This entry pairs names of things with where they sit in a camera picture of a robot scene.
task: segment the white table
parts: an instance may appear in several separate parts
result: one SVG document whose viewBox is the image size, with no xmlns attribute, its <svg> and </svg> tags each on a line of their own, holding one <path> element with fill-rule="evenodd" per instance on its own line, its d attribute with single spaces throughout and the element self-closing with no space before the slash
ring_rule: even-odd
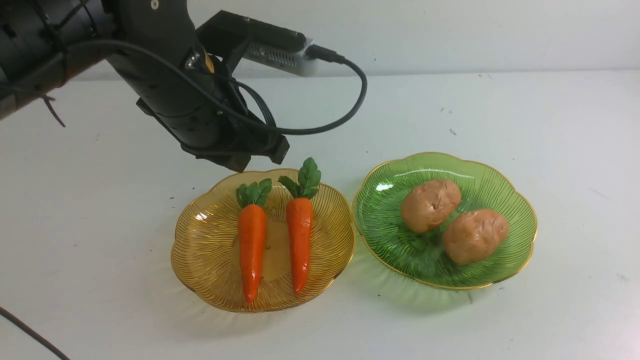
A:
<svg viewBox="0 0 640 360">
<path fill-rule="evenodd" d="M 289 127 L 358 92 L 355 78 L 250 84 Z M 313 155 L 352 199 L 374 166 L 415 152 L 490 164 L 535 207 L 533 259 L 453 293 L 358 246 L 320 297 L 261 315 L 204 304 L 169 264 L 183 207 L 230 172 L 183 153 L 124 82 L 51 95 L 66 129 L 39 102 L 0 122 L 0 305 L 72 359 L 640 358 L 640 72 L 371 78 L 356 118 L 290 137 L 283 166 Z M 53 356 L 0 319 L 0 358 Z"/>
</svg>

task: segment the orange carrot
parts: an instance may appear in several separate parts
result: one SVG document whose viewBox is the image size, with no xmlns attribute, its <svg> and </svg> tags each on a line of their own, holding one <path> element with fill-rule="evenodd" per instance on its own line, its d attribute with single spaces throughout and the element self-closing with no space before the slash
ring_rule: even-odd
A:
<svg viewBox="0 0 640 360">
<path fill-rule="evenodd" d="M 293 200 L 287 204 L 286 213 L 291 242 L 291 275 L 296 294 L 304 289 L 309 274 L 309 249 L 314 221 L 311 198 L 318 193 L 320 177 L 316 162 L 313 158 L 308 158 L 298 172 L 298 184 L 286 176 L 278 179 L 293 196 Z"/>
<path fill-rule="evenodd" d="M 240 272 L 244 300 L 251 304 L 258 294 L 262 275 L 262 250 L 267 234 L 267 215 L 262 207 L 271 191 L 271 179 L 249 186 L 242 184 L 236 190 L 240 205 L 238 241 L 240 242 Z"/>
</svg>

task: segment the green leaf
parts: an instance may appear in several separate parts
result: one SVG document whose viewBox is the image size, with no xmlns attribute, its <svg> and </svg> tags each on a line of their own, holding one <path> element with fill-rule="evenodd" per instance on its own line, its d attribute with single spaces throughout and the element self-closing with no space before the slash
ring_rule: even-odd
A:
<svg viewBox="0 0 640 360">
<path fill-rule="evenodd" d="M 320 178 L 322 177 L 322 173 L 320 170 L 316 170 L 315 172 L 309 174 L 309 178 L 307 179 L 307 188 L 316 188 L 320 185 Z"/>
<path fill-rule="evenodd" d="M 299 197 L 299 187 L 298 184 L 295 183 L 295 181 L 291 180 L 290 178 L 288 178 L 287 176 L 280 176 L 278 178 L 278 182 L 280 184 L 283 184 L 285 188 L 287 188 L 287 190 L 291 193 L 291 196 L 293 196 L 294 198 Z"/>
<path fill-rule="evenodd" d="M 271 192 L 271 179 L 262 180 L 258 184 L 258 199 L 256 200 L 256 205 L 264 207 L 267 202 L 267 196 Z"/>
<path fill-rule="evenodd" d="M 241 184 L 240 186 L 238 186 L 238 189 L 236 189 L 236 199 L 238 201 L 238 204 L 240 205 L 240 208 L 243 208 L 243 207 L 247 206 L 247 203 L 246 203 L 247 196 L 246 196 L 246 185 L 245 184 Z"/>
<path fill-rule="evenodd" d="M 258 192 L 258 183 L 252 182 L 247 188 L 246 192 L 249 198 L 249 204 L 255 204 L 256 201 L 258 201 L 258 197 L 260 196 L 260 193 Z"/>
<path fill-rule="evenodd" d="M 307 199 L 311 199 L 314 196 L 316 196 L 317 193 L 318 193 L 318 189 L 317 188 L 306 188 L 305 192 L 302 194 L 302 196 L 306 197 Z"/>
<path fill-rule="evenodd" d="M 306 188 L 311 175 L 318 170 L 316 161 L 313 158 L 307 158 L 302 164 L 298 172 L 298 183 L 301 188 Z"/>
<path fill-rule="evenodd" d="M 262 193 L 268 194 L 271 191 L 271 179 L 262 180 L 258 184 L 258 191 L 260 192 L 260 194 Z"/>
</svg>

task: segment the glass plate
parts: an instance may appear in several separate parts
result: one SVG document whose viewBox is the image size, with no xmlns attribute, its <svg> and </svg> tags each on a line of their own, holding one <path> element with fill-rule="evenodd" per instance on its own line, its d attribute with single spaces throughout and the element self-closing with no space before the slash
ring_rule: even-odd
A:
<svg viewBox="0 0 640 360">
<path fill-rule="evenodd" d="M 403 224 L 400 204 L 407 193 L 432 179 L 450 179 L 462 202 L 438 229 L 415 234 Z M 458 266 L 442 246 L 442 234 L 460 213 L 490 208 L 509 221 L 509 235 L 480 263 Z M 424 152 L 374 168 L 353 200 L 355 225 L 371 253 L 394 271 L 445 290 L 471 290 L 514 276 L 533 255 L 538 221 L 522 195 L 497 170 L 475 161 Z"/>
<path fill-rule="evenodd" d="M 289 235 L 285 207 L 291 195 L 278 183 L 280 176 L 298 178 L 294 169 L 234 174 L 194 200 L 182 212 L 175 228 L 171 264 L 175 275 L 202 300 L 227 311 L 259 313 L 298 306 L 320 295 L 344 270 L 353 256 L 355 233 L 347 200 L 336 189 L 320 184 L 313 198 L 309 275 L 305 289 L 292 289 Z M 271 178 L 273 188 L 265 211 L 267 236 L 262 280 L 256 300 L 244 302 L 237 242 L 236 188 Z"/>
</svg>

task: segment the brown potato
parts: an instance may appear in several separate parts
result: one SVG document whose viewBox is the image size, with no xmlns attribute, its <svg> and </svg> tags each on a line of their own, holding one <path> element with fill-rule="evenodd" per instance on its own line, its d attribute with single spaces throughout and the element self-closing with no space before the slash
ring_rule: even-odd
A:
<svg viewBox="0 0 640 360">
<path fill-rule="evenodd" d="M 509 222 L 491 209 L 463 213 L 444 232 L 444 250 L 458 265 L 485 260 L 509 233 Z"/>
<path fill-rule="evenodd" d="M 400 215 L 409 230 L 426 233 L 442 225 L 461 199 L 460 189 L 453 181 L 431 180 L 409 192 L 400 205 Z"/>
</svg>

